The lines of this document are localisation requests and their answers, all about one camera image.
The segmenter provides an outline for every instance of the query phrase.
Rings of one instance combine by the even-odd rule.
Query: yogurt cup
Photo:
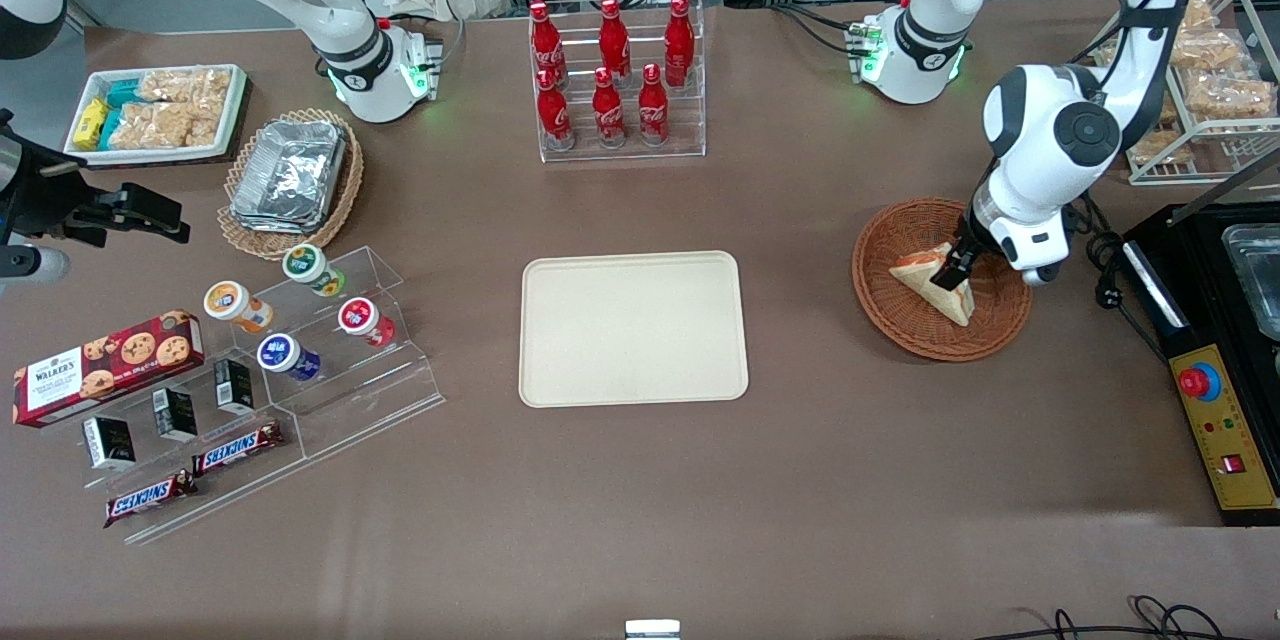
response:
[[[257,364],[269,372],[283,372],[294,380],[311,380],[320,372],[320,356],[306,349],[293,335],[268,335],[257,347]]]
[[[271,324],[271,306],[255,298],[246,285],[234,280],[214,283],[205,293],[205,312],[214,320],[239,325],[246,333],[261,333]]]
[[[347,284],[347,275],[338,268],[330,266],[324,251],[311,243],[293,244],[293,248],[284,253],[280,265],[284,268],[284,276],[307,285],[312,293],[323,298],[340,293],[342,287]]]
[[[338,311],[338,326],[355,338],[364,338],[375,348],[396,338],[396,321],[383,315],[370,298],[351,298]]]

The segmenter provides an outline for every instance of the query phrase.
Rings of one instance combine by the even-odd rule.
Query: yellow control panel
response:
[[[1224,511],[1280,507],[1217,346],[1171,358],[1169,367]]]

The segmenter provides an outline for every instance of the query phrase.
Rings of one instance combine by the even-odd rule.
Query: wicker basket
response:
[[[229,205],[219,209],[218,225],[221,227],[227,242],[247,253],[256,253],[257,257],[266,260],[280,260],[288,248],[298,243],[311,243],[321,248],[329,244],[334,239],[334,236],[338,234],[338,230],[342,229],[344,221],[347,221],[347,216],[351,215],[351,206],[356,204],[356,193],[360,192],[360,180],[365,174],[364,152],[356,140],[355,131],[351,129],[351,125],[342,116],[334,115],[334,113],[328,110],[314,110],[314,108],[310,108],[310,110],[285,111],[284,115],[276,116],[275,120],[333,122],[334,125],[346,131],[347,150],[342,157],[342,175],[339,175],[338,187],[333,192],[329,220],[311,236],[247,230],[239,227],[238,221],[233,219]],[[244,175],[244,165],[253,152],[255,145],[257,145],[259,133],[261,133],[261,129],[253,133],[253,137],[244,143],[244,147],[236,156],[236,163],[232,164],[232,169],[227,173],[227,183],[223,184],[223,188],[227,189],[228,201],[236,195],[236,188]]]
[[[1029,285],[1009,262],[992,253],[974,262],[969,326],[951,323],[890,275],[888,268],[905,253],[952,239],[964,210],[965,204],[947,198],[914,198],[884,207],[864,227],[854,247],[854,288],[873,324],[902,348],[947,362],[998,352],[1018,337],[1032,312]]]

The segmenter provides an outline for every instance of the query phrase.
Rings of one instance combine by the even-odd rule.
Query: coca-cola bottle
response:
[[[667,84],[684,88],[689,69],[694,63],[694,26],[689,22],[689,0],[671,0],[671,20],[667,22]]]
[[[547,148],[563,152],[573,147],[573,128],[568,124],[568,104],[556,88],[552,70],[538,72],[538,119],[547,133]]]
[[[667,90],[662,87],[662,70],[657,61],[644,67],[640,88],[640,140],[649,147],[667,142]]]
[[[539,70],[552,70],[556,78],[556,87],[563,88],[568,83],[568,68],[564,67],[564,46],[559,38],[559,31],[552,24],[547,3],[535,0],[529,4],[529,15],[534,19],[534,35],[530,42],[534,46],[534,61]]]
[[[613,87],[613,76],[608,67],[595,69],[595,129],[600,134],[600,145],[608,148],[621,148],[627,142],[627,131],[622,127],[622,99]]]
[[[626,87],[631,81],[631,38],[622,24],[618,0],[602,0],[600,14],[604,15],[600,26],[600,60],[612,72],[618,87]]]

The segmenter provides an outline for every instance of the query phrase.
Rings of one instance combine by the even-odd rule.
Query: white tray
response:
[[[141,79],[142,74],[147,70],[197,70],[206,69],[206,67],[211,67],[215,70],[229,70],[232,74],[232,83],[227,88],[227,102],[223,104],[223,116],[218,122],[218,134],[214,136],[214,143],[191,148],[137,148],[137,151],[82,151],[82,148],[77,148],[72,143],[72,136],[76,133],[76,125],[79,124],[79,116],[84,111],[84,108],[88,106],[92,99],[105,97],[106,90],[111,87],[111,83],[116,83],[116,81]],[[109,166],[179,165],[179,163],[197,163],[206,157],[221,156],[221,154],[227,154],[232,136],[236,134],[236,119],[239,115],[241,104],[244,101],[244,72],[238,65],[138,67],[138,69],[133,70],[93,72],[84,81],[84,92],[81,93],[81,101],[76,108],[76,115],[72,118],[70,129],[67,131],[63,152],[74,157],[82,157],[86,166],[96,166],[97,169],[108,169]]]
[[[547,259],[525,268],[525,404],[731,401],[746,387],[731,253]]]

